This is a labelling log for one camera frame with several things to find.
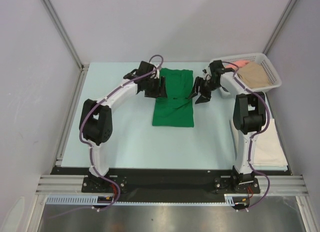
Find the green t shirt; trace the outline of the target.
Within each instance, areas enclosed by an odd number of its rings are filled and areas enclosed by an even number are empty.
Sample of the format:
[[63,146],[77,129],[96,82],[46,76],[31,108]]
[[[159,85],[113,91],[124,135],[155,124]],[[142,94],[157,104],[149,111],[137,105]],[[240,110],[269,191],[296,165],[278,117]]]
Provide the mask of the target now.
[[167,98],[156,99],[152,126],[193,128],[193,102],[189,99],[193,71],[163,68],[160,75],[165,77]]

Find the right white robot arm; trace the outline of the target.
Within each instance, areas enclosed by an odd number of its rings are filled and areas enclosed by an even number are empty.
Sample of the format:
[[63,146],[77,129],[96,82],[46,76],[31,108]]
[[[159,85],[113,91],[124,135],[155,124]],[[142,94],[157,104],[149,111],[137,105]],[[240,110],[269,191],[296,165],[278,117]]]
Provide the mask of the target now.
[[196,103],[206,103],[212,91],[225,88],[235,98],[233,126],[237,130],[236,161],[231,188],[243,192],[254,179],[253,158],[258,135],[270,122],[270,112],[262,92],[253,92],[237,75],[227,72],[196,77],[189,99],[199,95]]

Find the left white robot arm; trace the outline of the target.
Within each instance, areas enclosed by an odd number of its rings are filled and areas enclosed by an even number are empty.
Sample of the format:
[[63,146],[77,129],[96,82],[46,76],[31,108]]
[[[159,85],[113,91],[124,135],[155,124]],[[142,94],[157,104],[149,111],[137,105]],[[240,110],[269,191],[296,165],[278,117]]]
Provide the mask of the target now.
[[113,91],[97,100],[85,100],[79,124],[79,139],[89,148],[89,172],[95,176],[93,186],[101,192],[109,189],[111,180],[105,176],[110,168],[107,153],[102,148],[113,132],[113,112],[132,96],[144,91],[150,98],[167,98],[166,79],[137,77],[123,79]]

